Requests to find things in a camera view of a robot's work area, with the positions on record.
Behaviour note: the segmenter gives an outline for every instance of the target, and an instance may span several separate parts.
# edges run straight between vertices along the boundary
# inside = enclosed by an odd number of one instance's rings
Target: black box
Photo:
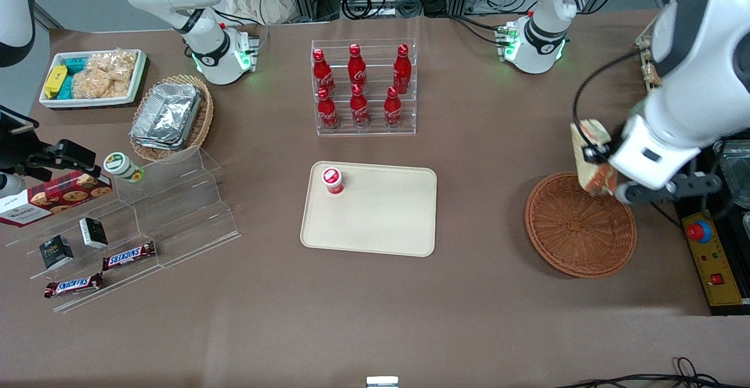
[[[89,247],[104,249],[107,247],[107,235],[104,234],[104,226],[93,218],[83,218],[79,222],[83,243]]]
[[[54,236],[39,246],[39,251],[48,270],[54,270],[73,260],[73,251],[63,236]]]

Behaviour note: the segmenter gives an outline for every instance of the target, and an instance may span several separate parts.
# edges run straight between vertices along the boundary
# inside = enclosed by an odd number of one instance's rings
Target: snickers bar
[[[87,278],[65,281],[62,283],[49,283],[45,288],[45,297],[51,299],[68,292],[83,292],[89,290],[100,290],[104,288],[104,278],[101,273]]]
[[[153,242],[148,242],[147,244],[143,244],[142,246],[136,247],[135,249],[124,251],[121,254],[116,254],[112,257],[105,257],[104,259],[102,259],[101,270],[107,271],[109,270],[109,268],[126,265],[127,263],[133,262],[134,260],[139,260],[143,257],[154,256],[155,254],[156,249],[154,249]]]

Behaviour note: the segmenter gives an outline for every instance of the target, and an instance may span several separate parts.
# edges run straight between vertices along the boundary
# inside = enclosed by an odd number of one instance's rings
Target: yellow package
[[[53,99],[57,96],[65,81],[65,77],[67,77],[67,67],[60,64],[52,68],[52,72],[49,73],[49,77],[45,83],[45,95],[47,99]]]

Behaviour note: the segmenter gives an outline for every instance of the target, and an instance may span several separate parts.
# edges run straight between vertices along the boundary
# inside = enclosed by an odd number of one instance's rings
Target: yellow control panel
[[[713,221],[697,213],[683,218],[683,227],[688,235],[688,244],[709,304],[742,305],[737,282],[734,281],[734,275],[724,255],[724,248],[716,236]]]

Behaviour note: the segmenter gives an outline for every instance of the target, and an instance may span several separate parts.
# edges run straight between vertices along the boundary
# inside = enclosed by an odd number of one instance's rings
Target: coca-cola bottle
[[[362,95],[362,85],[352,84],[352,99],[349,100],[352,108],[354,126],[362,129],[370,125],[370,113],[367,112],[367,98]]]
[[[349,80],[352,84],[361,84],[362,93],[367,94],[367,65],[360,56],[361,51],[358,44],[353,43],[349,46],[349,64],[346,68],[349,69]]]
[[[329,92],[326,88],[318,89],[318,115],[321,116],[324,129],[332,131],[341,126],[338,115],[336,115],[336,104],[329,98]]]
[[[402,43],[398,46],[398,57],[393,64],[393,86],[396,86],[399,94],[405,94],[409,90],[412,79],[412,62],[409,59],[409,46]]]
[[[326,56],[323,55],[322,49],[316,48],[313,50],[313,60],[315,60],[315,65],[313,66],[315,83],[318,88],[328,89],[329,94],[333,94],[336,84],[333,81],[333,72],[330,70],[330,65],[326,61]]]
[[[398,99],[398,90],[395,86],[388,88],[388,97],[383,104],[386,110],[386,126],[389,131],[401,127],[401,100]]]

